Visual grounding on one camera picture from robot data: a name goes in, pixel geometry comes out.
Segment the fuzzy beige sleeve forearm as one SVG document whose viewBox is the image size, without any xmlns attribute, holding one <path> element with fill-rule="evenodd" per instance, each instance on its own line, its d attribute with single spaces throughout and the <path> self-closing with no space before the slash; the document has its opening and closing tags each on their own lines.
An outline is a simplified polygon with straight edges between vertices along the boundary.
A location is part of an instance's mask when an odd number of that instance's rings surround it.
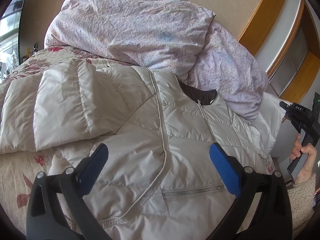
<svg viewBox="0 0 320 240">
<path fill-rule="evenodd" d="M 292 211 L 292 239 L 304 229 L 314 213 L 315 184 L 316 175 L 313 174 L 307 181 L 293 184 L 293 187 L 288 189 Z"/>
</svg>

